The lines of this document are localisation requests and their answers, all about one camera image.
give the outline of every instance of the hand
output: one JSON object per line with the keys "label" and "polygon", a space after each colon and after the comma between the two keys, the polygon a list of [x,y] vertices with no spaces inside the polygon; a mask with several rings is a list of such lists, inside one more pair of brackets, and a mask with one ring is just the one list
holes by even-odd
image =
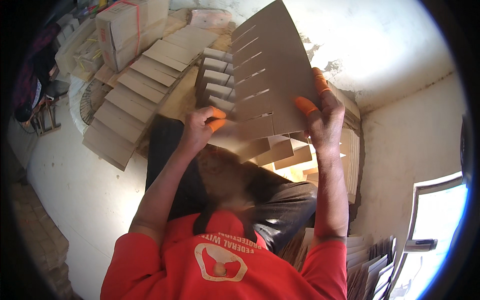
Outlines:
{"label": "hand", "polygon": [[[225,120],[223,120],[225,116],[226,114],[223,111],[213,106],[187,114],[178,149],[191,153],[193,156],[197,155],[207,145],[213,132],[225,124]],[[206,124],[205,122],[209,117],[219,119]]]}
{"label": "hand", "polygon": [[312,69],[315,87],[322,100],[321,111],[310,100],[297,97],[295,104],[307,116],[308,132],[318,159],[340,158],[340,135],[342,134],[345,107],[337,100],[318,68]]}

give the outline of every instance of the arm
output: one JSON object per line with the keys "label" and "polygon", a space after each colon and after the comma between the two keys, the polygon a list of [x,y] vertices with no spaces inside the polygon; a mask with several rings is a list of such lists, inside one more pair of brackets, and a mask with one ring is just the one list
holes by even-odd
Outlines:
{"label": "arm", "polygon": [[322,72],[313,68],[315,86],[322,100],[321,111],[308,99],[295,99],[307,116],[309,136],[318,161],[318,194],[312,248],[327,240],[346,242],[348,229],[347,190],[340,160],[344,106],[326,83]]}
{"label": "arm", "polygon": [[212,133],[225,124],[225,120],[206,124],[209,117],[224,118],[225,113],[214,107],[207,107],[187,115],[180,143],[145,192],[129,232],[143,233],[161,246],[170,208],[183,173],[197,153],[205,147]]}

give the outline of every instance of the person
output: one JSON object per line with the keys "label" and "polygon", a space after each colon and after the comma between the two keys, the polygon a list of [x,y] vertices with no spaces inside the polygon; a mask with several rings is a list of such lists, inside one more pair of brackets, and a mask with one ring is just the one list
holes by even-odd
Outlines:
{"label": "person", "polygon": [[[295,103],[308,120],[318,160],[318,192],[282,183],[250,213],[252,225],[209,207],[194,159],[225,117],[212,107],[152,130],[146,192],[129,233],[118,238],[101,299],[346,299],[348,201],[339,141],[345,108],[313,68],[322,101]],[[276,256],[315,214],[302,271]]]}

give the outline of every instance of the fabric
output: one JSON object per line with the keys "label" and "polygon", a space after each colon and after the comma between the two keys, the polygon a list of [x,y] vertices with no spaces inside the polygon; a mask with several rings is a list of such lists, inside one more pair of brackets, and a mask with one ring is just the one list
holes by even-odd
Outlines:
{"label": "fabric", "polygon": [[298,273],[259,243],[242,236],[231,213],[213,213],[207,233],[193,236],[198,215],[170,221],[162,249],[128,233],[116,244],[100,298],[108,299],[346,299],[345,245],[324,242]]}
{"label": "fabric", "polygon": [[34,72],[35,55],[48,46],[60,32],[60,26],[52,23],[41,30],[25,54],[23,65],[18,73],[16,84],[12,92],[13,107],[31,102],[35,99],[38,76]]}
{"label": "fabric", "polygon": [[[177,148],[183,126],[179,120],[156,116],[150,134],[145,190]],[[276,254],[313,215],[317,188],[309,182],[291,182],[262,168],[255,168],[255,174],[247,187],[255,207],[238,214],[237,218],[242,221],[246,238],[257,242],[261,236],[267,248]],[[191,229],[198,235],[205,233],[215,210],[215,202],[208,199],[194,159],[180,180],[168,220],[201,213]]]}

